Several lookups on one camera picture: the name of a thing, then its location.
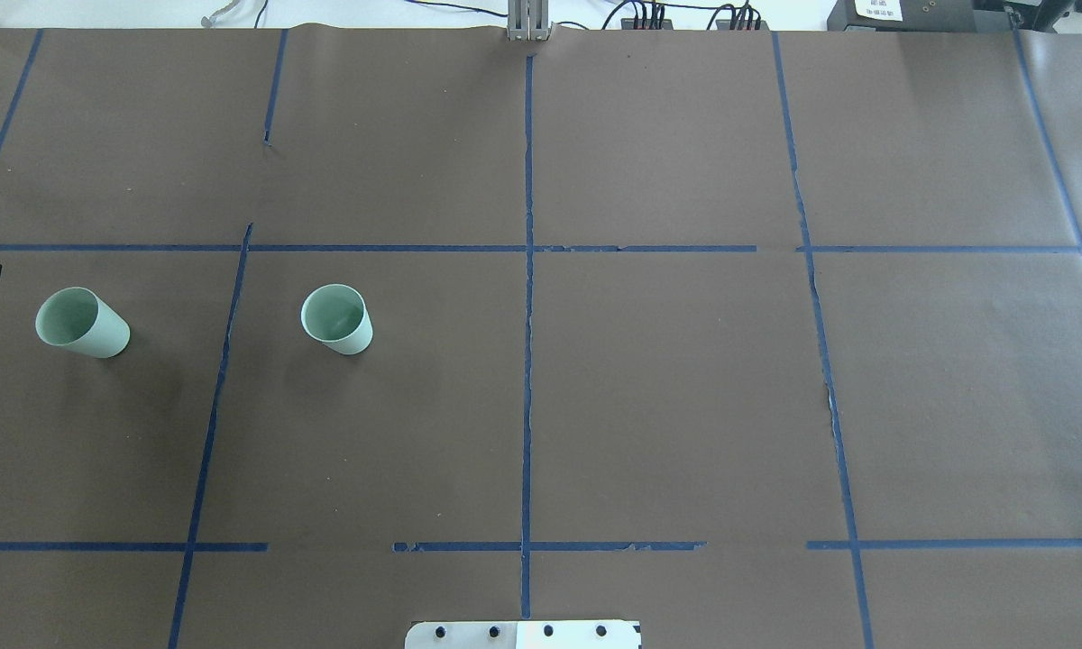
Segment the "mint cup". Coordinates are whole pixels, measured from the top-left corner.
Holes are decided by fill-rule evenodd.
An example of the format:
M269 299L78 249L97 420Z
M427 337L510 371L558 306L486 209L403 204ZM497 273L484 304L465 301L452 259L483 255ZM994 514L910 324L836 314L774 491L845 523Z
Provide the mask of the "mint cup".
M49 296L35 314L40 341L80 356L108 359L126 350L132 328L95 292L64 288Z
M303 300L299 322L307 336L343 356L355 356L371 345L371 312L349 284L324 284Z

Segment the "brown paper table cover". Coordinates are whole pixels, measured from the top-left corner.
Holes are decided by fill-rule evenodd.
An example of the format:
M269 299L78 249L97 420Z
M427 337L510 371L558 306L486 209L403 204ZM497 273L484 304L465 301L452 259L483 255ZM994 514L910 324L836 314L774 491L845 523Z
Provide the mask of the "brown paper table cover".
M1082 648L1082 36L0 30L0 648Z

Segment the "aluminium frame post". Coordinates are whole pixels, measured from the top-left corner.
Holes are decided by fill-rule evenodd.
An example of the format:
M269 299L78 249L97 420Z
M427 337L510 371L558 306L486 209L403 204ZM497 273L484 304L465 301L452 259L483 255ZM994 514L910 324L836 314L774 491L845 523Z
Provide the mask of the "aluminium frame post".
M509 0L509 41L547 41L553 32L547 0Z

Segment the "white pedestal column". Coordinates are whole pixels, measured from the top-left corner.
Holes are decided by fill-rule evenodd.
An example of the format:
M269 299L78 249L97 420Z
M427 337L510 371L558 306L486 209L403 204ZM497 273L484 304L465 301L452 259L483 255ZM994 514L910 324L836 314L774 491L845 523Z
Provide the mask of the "white pedestal column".
M405 648L641 648L637 621L619 619L426 621Z

